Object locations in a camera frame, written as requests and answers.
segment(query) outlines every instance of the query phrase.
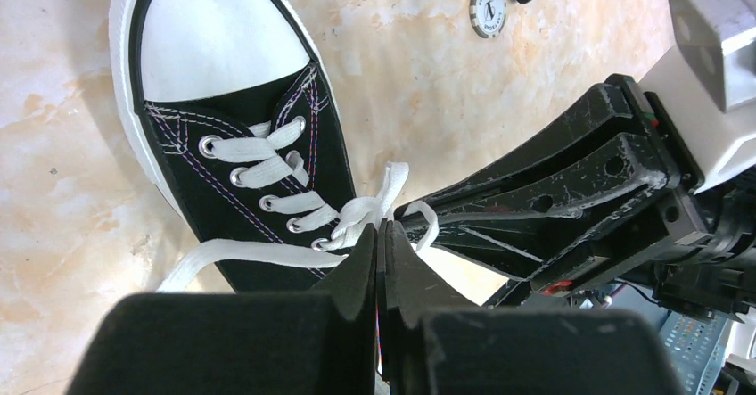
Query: beige marble surface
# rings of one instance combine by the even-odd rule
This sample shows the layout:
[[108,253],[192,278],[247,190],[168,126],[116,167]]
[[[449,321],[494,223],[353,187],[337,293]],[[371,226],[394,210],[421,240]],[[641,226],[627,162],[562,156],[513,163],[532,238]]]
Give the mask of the beige marble surface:
[[[468,0],[291,0],[341,107],[357,190],[407,161],[403,202],[480,169],[592,83],[669,48],[666,0],[510,4],[478,38]],[[150,185],[116,114],[109,0],[0,0],[0,393],[65,390],[104,313],[196,241]],[[439,255],[476,300],[500,277]],[[223,289],[205,272],[195,289]]]

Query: white rubber toe cap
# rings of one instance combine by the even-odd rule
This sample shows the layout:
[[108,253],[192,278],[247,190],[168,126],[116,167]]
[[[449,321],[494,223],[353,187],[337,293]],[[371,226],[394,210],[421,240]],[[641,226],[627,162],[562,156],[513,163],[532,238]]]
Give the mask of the white rubber toe cap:
[[144,99],[155,102],[262,85],[310,61],[270,0],[152,0],[141,51]]

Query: poker chip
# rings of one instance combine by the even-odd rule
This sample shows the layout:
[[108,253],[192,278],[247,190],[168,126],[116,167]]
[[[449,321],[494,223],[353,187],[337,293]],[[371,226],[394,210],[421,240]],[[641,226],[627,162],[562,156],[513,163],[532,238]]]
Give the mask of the poker chip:
[[470,21],[483,38],[496,37],[504,27],[506,0],[470,0]]

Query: cable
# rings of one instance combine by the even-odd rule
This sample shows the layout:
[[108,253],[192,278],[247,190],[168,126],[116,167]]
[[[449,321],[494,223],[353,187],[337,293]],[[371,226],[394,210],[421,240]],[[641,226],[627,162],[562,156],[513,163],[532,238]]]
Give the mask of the cable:
[[656,301],[656,300],[652,299],[651,297],[647,296],[647,295],[645,294],[645,292],[643,292],[643,290],[641,290],[641,289],[640,289],[640,288],[638,288],[637,286],[635,286],[635,285],[633,285],[633,284],[630,284],[630,283],[628,283],[628,282],[622,282],[622,281],[616,281],[616,282],[617,282],[618,284],[621,284],[622,286],[628,286],[628,287],[630,287],[630,288],[632,288],[632,289],[636,290],[636,292],[638,293],[638,295],[640,295],[641,297],[643,297],[643,298],[644,298],[644,300],[648,301],[648,302],[649,302],[649,303],[651,303],[651,304],[654,304],[654,305],[656,305],[656,306],[659,306],[659,301]]

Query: sneaker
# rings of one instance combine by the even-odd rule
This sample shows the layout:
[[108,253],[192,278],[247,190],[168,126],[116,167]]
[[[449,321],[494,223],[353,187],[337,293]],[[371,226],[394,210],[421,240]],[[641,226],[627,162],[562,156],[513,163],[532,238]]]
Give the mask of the sneaker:
[[236,291],[309,288],[390,218],[406,165],[355,199],[331,84],[286,0],[112,0],[110,41],[128,140],[201,241],[163,288],[211,262]]

